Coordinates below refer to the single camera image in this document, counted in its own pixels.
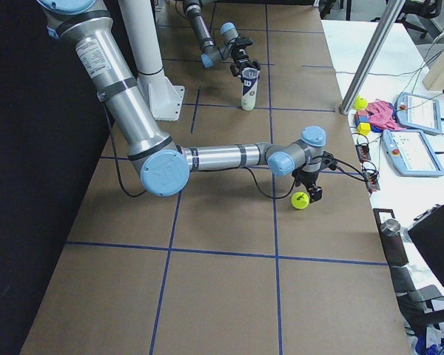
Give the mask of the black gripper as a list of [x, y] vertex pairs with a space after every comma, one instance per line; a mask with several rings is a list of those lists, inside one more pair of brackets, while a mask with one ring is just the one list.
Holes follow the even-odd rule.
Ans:
[[323, 188], [317, 185], [319, 172], [306, 172], [303, 170], [294, 170], [295, 186], [304, 185], [309, 191], [309, 199], [311, 203], [319, 201], [323, 196]]
[[232, 59], [234, 63], [230, 64], [230, 70], [233, 77], [241, 78], [243, 67], [252, 68], [261, 71], [261, 67], [256, 59], [249, 60], [245, 49], [243, 47], [234, 47], [232, 49]]

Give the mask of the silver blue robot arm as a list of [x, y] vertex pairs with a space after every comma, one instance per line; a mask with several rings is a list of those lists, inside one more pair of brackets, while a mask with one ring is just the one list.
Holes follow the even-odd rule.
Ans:
[[239, 77], [241, 80], [258, 80], [260, 65], [256, 59], [251, 60], [246, 52], [246, 48], [253, 45], [250, 37], [240, 35], [232, 22], [226, 22], [221, 26], [223, 47], [219, 47], [211, 37], [201, 12], [202, 7], [210, 3], [213, 1], [183, 1], [184, 14], [191, 24], [201, 49], [203, 66], [210, 68], [219, 61], [231, 58], [233, 63], [230, 70], [234, 77]]
[[180, 115], [184, 88], [166, 77], [152, 6], [148, 1], [119, 4], [138, 74], [133, 75], [113, 35], [112, 16], [102, 1], [42, 1], [51, 37], [72, 44], [95, 85], [99, 101], [128, 143], [127, 156], [143, 187], [164, 197], [181, 191], [192, 172], [266, 165], [277, 176], [291, 175], [310, 201], [321, 199], [316, 184], [324, 168], [326, 133], [306, 127], [288, 146], [272, 143], [182, 147], [158, 127]]

